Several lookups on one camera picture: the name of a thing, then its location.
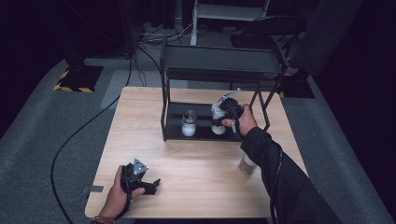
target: salt shaker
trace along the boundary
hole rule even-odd
[[[195,134],[195,125],[197,121],[197,116],[193,110],[187,110],[183,114],[183,127],[181,132],[185,136],[193,136]]]

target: black sleeve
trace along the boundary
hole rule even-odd
[[[276,180],[280,145],[260,128],[245,136],[241,148],[260,168],[271,192]],[[285,153],[274,198],[279,223],[341,223],[301,168]]]

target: person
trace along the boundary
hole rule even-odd
[[[282,152],[282,165],[279,168],[279,152],[282,148],[272,140],[271,135],[260,129],[253,117],[249,105],[242,105],[244,113],[239,118],[239,132],[244,136],[241,148],[262,170],[262,182],[270,194],[276,188],[276,194],[270,196],[274,200],[278,223],[341,223],[338,216],[330,208],[309,180],[303,170]],[[224,119],[221,124],[232,127],[231,119]],[[104,208],[99,217],[117,216],[123,209],[126,194],[120,187],[120,168],[114,180],[114,186],[108,193]],[[143,194],[144,189],[136,189],[133,198]]]
[[[122,166],[119,166],[119,170],[114,177],[114,184],[107,194],[107,199],[105,205],[103,206],[101,212],[91,224],[114,224],[114,219],[122,212],[124,209],[127,194],[121,188],[121,175]],[[145,193],[144,188],[135,189],[132,191],[132,199],[139,197]]]

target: table top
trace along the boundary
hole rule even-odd
[[[213,104],[228,91],[172,89],[173,101]],[[234,98],[249,103],[252,91],[238,92]],[[238,169],[244,152],[238,142],[167,140],[163,141],[161,88],[126,87],[110,127],[94,186],[85,214],[95,217],[103,207],[119,165],[139,159],[147,165],[144,182],[158,178],[155,195],[134,200],[124,217],[203,218],[270,217],[269,196],[257,168],[252,175]],[[253,105],[259,126],[264,127],[260,101]],[[284,151],[306,172],[283,105],[275,95],[267,108],[271,127],[268,132]]]

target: wristband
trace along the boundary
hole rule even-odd
[[[116,222],[108,217],[95,217],[95,221],[92,221],[91,224],[116,224]]]

